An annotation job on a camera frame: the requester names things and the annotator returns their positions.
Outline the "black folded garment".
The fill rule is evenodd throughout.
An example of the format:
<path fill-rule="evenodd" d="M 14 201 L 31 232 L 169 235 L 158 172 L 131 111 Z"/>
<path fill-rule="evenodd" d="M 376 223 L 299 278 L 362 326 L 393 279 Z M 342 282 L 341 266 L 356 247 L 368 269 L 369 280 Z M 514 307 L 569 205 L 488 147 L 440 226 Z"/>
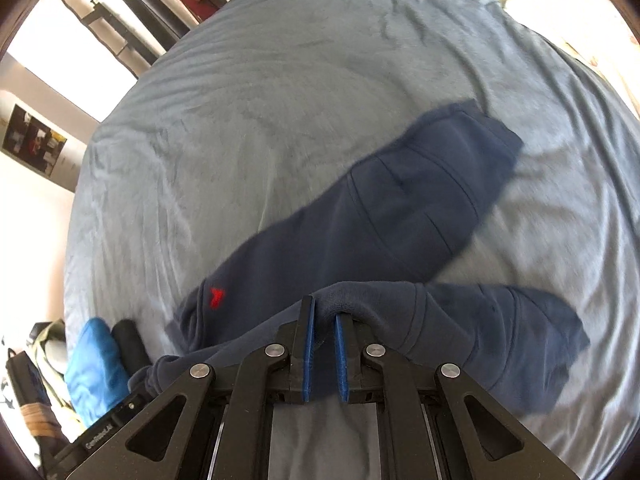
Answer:
<path fill-rule="evenodd" d="M 113 326 L 111 335 L 116 342 L 122 365 L 129 376 L 152 364 L 134 320 L 125 318 L 119 321 Z"/>

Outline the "navy blue pants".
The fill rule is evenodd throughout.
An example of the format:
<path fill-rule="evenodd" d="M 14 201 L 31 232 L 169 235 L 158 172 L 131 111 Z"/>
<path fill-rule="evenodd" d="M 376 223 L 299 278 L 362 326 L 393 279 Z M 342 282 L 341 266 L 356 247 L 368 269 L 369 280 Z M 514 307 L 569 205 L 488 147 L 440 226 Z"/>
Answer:
<path fill-rule="evenodd" d="M 130 379 L 157 396 L 193 364 L 238 364 L 316 307 L 314 366 L 347 313 L 410 361 L 459 365 L 511 413 L 547 413 L 589 339 L 574 309 L 539 289 L 454 285 L 437 275 L 469 244 L 514 174 L 522 140 L 472 101 L 423 114 L 295 214 L 241 245 L 178 307 L 179 347 Z"/>

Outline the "wall picture frame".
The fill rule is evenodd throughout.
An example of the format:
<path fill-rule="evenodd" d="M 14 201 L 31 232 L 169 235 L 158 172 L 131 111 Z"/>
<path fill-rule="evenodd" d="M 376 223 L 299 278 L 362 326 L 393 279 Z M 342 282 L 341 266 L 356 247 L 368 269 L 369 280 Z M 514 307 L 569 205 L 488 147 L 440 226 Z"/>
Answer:
<path fill-rule="evenodd" d="M 50 177 L 58 162 L 66 137 L 15 105 L 4 135 L 2 148 L 30 169 Z"/>

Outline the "black umbrella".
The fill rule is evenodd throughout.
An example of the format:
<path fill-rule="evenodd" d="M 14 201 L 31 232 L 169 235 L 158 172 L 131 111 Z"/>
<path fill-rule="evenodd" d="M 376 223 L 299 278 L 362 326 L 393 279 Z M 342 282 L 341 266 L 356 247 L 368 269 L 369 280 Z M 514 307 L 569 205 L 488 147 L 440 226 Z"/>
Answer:
<path fill-rule="evenodd" d="M 40 371 L 25 351 L 8 352 L 6 371 L 29 433 L 40 449 L 42 468 L 68 445 L 62 427 L 52 411 Z"/>

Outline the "black ladder rack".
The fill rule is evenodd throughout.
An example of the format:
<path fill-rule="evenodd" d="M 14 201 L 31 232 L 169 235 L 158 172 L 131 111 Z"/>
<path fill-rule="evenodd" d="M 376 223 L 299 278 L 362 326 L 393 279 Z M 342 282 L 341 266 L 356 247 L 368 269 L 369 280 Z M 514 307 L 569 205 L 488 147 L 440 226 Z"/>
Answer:
<path fill-rule="evenodd" d="M 91 0 L 60 0 L 96 41 L 128 72 L 139 79 L 160 57 L 109 6 Z"/>

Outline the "cream pillow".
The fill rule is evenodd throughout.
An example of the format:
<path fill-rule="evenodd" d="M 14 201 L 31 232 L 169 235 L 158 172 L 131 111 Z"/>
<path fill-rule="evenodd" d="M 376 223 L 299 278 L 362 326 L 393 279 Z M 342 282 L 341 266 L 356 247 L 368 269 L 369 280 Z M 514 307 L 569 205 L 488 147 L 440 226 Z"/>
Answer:
<path fill-rule="evenodd" d="M 504 10 L 591 68 L 639 114 L 639 40 L 610 0 L 506 0 Z"/>

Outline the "bright blue folded garment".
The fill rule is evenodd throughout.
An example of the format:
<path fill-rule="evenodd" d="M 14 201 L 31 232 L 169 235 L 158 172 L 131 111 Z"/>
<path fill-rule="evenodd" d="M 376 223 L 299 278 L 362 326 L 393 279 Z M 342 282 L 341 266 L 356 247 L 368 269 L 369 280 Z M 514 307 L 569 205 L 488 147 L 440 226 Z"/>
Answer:
<path fill-rule="evenodd" d="M 90 318 L 82 328 L 64 377 L 70 402 L 86 427 L 128 396 L 129 375 L 102 318 Z"/>

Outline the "grey-blue bed blanket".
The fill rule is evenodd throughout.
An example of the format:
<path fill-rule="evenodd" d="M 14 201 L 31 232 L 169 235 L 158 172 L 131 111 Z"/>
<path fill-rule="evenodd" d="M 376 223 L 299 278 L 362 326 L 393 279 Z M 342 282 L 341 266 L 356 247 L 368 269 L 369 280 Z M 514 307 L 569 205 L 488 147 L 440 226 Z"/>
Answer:
<path fill-rule="evenodd" d="M 498 0 L 232 0 L 96 129 L 68 233 L 64 316 L 135 315 L 174 353 L 178 303 L 428 110 L 474 100 L 524 143 L 513 180 L 440 274 L 562 297 L 590 340 L 526 426 L 602 479 L 639 428 L 639 123 L 590 68 Z"/>

